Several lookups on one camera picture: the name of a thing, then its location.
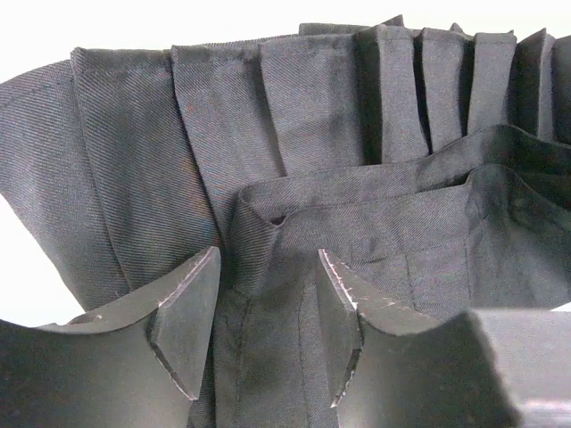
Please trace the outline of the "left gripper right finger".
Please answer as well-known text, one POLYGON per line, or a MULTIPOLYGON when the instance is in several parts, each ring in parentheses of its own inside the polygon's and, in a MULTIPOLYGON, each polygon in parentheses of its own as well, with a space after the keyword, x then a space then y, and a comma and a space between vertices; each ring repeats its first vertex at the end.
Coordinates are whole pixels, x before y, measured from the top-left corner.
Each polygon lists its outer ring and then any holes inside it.
POLYGON ((316 286, 340 426, 569 426, 567 312, 469 309, 439 322, 328 251, 316 286))

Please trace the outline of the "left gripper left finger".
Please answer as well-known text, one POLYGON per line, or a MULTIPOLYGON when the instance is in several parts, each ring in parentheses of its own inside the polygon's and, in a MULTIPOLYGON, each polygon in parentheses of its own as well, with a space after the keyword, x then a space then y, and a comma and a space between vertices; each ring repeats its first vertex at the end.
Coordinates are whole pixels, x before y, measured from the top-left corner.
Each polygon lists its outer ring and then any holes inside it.
POLYGON ((65 325, 1 324, 4 427, 184 427, 219 292, 206 248, 65 325))

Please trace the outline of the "black pleated skirt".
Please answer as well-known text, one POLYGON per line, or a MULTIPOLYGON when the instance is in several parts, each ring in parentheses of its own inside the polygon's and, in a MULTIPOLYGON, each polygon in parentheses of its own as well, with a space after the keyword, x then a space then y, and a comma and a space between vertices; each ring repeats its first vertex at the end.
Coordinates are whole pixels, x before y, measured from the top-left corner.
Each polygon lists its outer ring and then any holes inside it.
POLYGON ((439 322, 570 302, 570 40, 303 24, 1 85, 1 194, 85 314, 220 254, 184 427, 342 427, 328 251, 439 322))

